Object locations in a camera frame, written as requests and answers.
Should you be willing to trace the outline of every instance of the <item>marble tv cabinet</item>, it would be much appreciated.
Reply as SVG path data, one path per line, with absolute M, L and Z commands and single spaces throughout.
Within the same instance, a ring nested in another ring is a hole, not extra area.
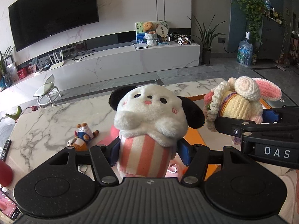
M 35 99 L 36 90 L 50 75 L 60 91 L 145 72 L 198 66 L 200 45 L 170 45 L 136 50 L 133 45 L 93 53 L 82 61 L 66 60 L 59 68 L 29 75 L 0 92 L 0 111 Z

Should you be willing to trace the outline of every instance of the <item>red box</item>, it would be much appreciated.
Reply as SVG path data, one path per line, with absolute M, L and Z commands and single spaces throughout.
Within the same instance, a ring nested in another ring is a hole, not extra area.
M 28 73 L 27 73 L 26 68 L 23 68 L 18 71 L 18 76 L 19 76 L 20 80 L 27 77 L 27 75 L 28 75 Z

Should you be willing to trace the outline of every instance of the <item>black plush ear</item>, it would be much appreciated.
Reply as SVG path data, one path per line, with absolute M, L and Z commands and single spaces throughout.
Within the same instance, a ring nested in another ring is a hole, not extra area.
M 117 106 L 120 100 L 131 90 L 137 88 L 136 86 L 124 86 L 114 90 L 109 98 L 109 105 L 113 108 L 114 111 L 117 110 Z
M 198 129 L 204 125 L 204 113 L 192 100 L 178 96 L 182 100 L 182 107 L 186 115 L 188 126 Z

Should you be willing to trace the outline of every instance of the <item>orange plush head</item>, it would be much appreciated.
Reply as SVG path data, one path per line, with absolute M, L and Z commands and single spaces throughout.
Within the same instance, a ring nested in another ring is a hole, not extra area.
M 143 23 L 143 32 L 147 32 L 154 29 L 154 25 L 152 22 Z

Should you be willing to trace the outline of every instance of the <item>black television screen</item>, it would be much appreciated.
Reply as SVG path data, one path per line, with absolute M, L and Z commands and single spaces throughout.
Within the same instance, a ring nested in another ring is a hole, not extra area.
M 99 21 L 97 0 L 18 0 L 8 8 L 16 50 Z

